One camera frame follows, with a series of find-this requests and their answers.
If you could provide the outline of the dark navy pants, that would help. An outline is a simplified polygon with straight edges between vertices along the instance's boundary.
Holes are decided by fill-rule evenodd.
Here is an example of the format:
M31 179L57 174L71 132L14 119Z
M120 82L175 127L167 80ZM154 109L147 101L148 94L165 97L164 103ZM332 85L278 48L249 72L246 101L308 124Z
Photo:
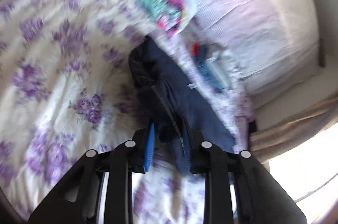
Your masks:
M226 152L236 141L210 104L194 88L180 67L150 36L132 50L129 68L139 103L154 124L161 143L168 145L177 170L188 175L191 168L190 136L200 133Z

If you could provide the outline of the beige striped curtain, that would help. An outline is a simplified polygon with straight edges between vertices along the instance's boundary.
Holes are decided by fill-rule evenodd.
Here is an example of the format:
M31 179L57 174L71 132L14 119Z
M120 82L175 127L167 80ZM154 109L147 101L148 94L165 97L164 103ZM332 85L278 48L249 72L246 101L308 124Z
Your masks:
M250 136L250 152L267 162L337 123L337 93Z

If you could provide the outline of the blue folded jeans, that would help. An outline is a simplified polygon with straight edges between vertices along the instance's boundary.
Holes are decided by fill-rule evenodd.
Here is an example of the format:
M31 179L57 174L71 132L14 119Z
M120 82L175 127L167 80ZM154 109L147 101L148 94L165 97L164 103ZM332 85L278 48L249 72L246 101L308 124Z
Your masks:
M222 93L225 89L221 82L216 78L212 69L206 62L207 56L207 46L204 44L200 44L199 47L199 56L194 57L195 64L198 68L200 75L204 78L204 80L209 84L209 86L216 93Z

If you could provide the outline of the grey folded garment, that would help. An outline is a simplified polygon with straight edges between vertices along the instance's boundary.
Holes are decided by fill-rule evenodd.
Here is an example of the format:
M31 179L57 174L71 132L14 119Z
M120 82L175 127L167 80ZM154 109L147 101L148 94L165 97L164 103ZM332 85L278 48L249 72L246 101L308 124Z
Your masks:
M231 51L218 44L209 46L206 64L222 87L233 89L236 81L241 78L241 69Z

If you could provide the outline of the red folded garment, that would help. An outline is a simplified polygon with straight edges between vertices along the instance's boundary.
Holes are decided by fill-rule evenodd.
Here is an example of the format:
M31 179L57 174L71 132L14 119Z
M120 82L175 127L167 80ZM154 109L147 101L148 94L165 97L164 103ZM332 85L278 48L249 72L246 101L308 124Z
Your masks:
M199 56L199 47L200 47L199 44L193 44L192 45L192 55L194 57L198 57Z

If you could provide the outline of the purple floral bedspread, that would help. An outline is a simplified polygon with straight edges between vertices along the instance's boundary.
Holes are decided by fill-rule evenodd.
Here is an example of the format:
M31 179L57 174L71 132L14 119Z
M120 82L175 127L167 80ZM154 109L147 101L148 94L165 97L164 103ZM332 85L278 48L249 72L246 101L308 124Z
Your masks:
M88 149L106 152L146 125L128 56L145 35L182 68L236 139L247 147L250 100L241 84L218 95L188 45L168 38L136 0L1 0L1 190L27 220Z

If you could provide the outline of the lilac lace headboard cover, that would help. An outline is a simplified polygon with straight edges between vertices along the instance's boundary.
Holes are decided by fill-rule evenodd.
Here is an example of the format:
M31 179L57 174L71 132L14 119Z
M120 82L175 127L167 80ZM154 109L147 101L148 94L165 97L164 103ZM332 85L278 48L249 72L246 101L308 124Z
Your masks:
M313 0L197 0L196 20L227 46L252 95L283 91L317 71L319 29Z

